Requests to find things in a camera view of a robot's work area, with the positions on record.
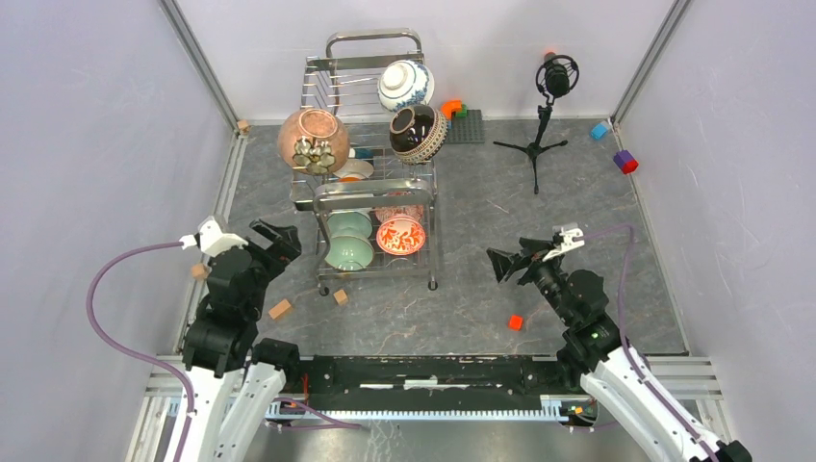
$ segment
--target wall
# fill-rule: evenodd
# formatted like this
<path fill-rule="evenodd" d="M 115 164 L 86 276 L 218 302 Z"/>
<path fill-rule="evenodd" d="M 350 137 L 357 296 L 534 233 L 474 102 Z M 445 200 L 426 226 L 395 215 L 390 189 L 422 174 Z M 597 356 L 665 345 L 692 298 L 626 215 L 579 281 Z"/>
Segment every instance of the wall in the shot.
<path fill-rule="evenodd" d="M 461 98 L 486 116 L 535 116 L 533 84 L 550 48 L 580 65 L 561 116 L 609 115 L 646 53 L 672 0 L 179 0 L 239 116 L 286 118 L 300 106 L 305 57 L 325 56 L 338 31 L 410 27 L 436 77 L 432 103 Z M 394 41 L 386 51 L 405 52 Z M 337 56 L 371 54 L 362 42 Z"/>
<path fill-rule="evenodd" d="M 230 133 L 157 2 L 3 2 L 0 62 L 0 460 L 122 460 L 149 368 L 94 335 L 88 283 L 195 229 Z M 111 271 L 102 325 L 167 352 L 196 258 Z"/>
<path fill-rule="evenodd" d="M 690 342 L 757 461 L 816 451 L 815 16 L 695 2 L 623 121 Z"/>

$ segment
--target black patterned bowl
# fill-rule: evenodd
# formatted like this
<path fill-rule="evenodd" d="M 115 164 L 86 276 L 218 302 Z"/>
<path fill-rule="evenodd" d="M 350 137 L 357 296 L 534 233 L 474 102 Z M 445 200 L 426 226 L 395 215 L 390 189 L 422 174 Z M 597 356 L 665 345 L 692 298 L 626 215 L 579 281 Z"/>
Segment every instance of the black patterned bowl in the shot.
<path fill-rule="evenodd" d="M 391 148 L 403 163 L 421 164 L 432 158 L 447 135 L 445 116 L 424 104 L 400 110 L 391 119 Z"/>

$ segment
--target black tripod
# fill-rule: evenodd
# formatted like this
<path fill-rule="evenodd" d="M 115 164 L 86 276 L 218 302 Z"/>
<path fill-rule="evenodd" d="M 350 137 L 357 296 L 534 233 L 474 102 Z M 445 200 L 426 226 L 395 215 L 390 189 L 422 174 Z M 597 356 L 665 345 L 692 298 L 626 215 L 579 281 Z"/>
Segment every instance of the black tripod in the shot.
<path fill-rule="evenodd" d="M 497 144 L 499 146 L 504 147 L 512 147 L 513 149 L 518 149 L 530 159 L 530 162 L 533 165 L 533 176 L 535 177 L 535 187 L 533 188 L 534 193 L 538 193 L 538 171 L 536 169 L 536 161 L 538 160 L 539 154 L 545 151 L 549 151 L 553 147 L 558 146 L 566 146 L 567 141 L 563 140 L 561 142 L 557 142 L 556 144 L 550 144 L 549 146 L 541 146 L 541 137 L 544 135 L 544 131 L 547 130 L 547 124 L 549 123 L 549 117 L 552 115 L 552 102 L 548 101 L 546 107 L 539 106 L 538 107 L 538 118 L 541 120 L 538 124 L 538 133 L 536 134 L 536 140 L 527 145 L 527 147 L 517 146 L 515 144 L 508 144 L 506 142 L 501 141 L 493 141 L 493 144 Z"/>

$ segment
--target dish rack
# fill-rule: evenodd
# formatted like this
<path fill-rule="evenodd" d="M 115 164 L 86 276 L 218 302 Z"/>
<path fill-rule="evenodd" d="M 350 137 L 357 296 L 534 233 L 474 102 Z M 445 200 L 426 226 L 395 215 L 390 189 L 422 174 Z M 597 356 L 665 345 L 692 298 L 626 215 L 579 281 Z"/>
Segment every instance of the dish rack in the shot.
<path fill-rule="evenodd" d="M 335 58 L 332 47 L 343 41 L 411 39 L 416 50 L 403 54 Z M 436 272 L 439 266 L 439 222 L 436 210 L 437 180 L 433 160 L 416 166 L 406 166 L 394 154 L 389 143 L 389 130 L 384 123 L 371 123 L 388 113 L 377 96 L 377 82 L 385 67 L 394 61 L 412 60 L 424 64 L 420 37 L 411 29 L 378 29 L 337 33 L 326 43 L 326 58 L 306 60 L 300 108 L 324 109 L 346 124 L 351 145 L 359 153 L 371 154 L 373 174 L 366 180 L 340 182 L 332 175 L 312 176 L 293 170 L 290 198 L 298 211 L 311 212 L 318 222 L 315 274 L 321 295 L 328 295 L 326 281 L 427 275 L 428 289 L 439 287 Z M 373 209 L 402 205 L 422 206 L 421 225 L 426 234 L 425 245 L 411 255 L 397 256 L 384 252 L 376 242 L 379 229 Z M 373 225 L 369 237 L 374 258 L 366 268 L 356 271 L 334 269 L 325 262 L 331 248 L 328 218 L 332 212 L 357 209 L 368 213 Z"/>

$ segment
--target green bowl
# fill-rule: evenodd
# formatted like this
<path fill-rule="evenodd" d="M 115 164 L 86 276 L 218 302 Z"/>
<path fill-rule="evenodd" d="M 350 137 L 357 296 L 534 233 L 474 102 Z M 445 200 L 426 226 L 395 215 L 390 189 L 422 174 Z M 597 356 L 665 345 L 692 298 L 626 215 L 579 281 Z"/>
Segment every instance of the green bowl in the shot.
<path fill-rule="evenodd" d="M 340 271 L 359 271 L 371 264 L 374 247 L 353 228 L 344 228 L 331 238 L 326 263 Z"/>
<path fill-rule="evenodd" d="M 342 229 L 355 229 L 364 239 L 374 230 L 371 218 L 361 212 L 335 212 L 329 217 L 329 235 L 335 236 Z"/>

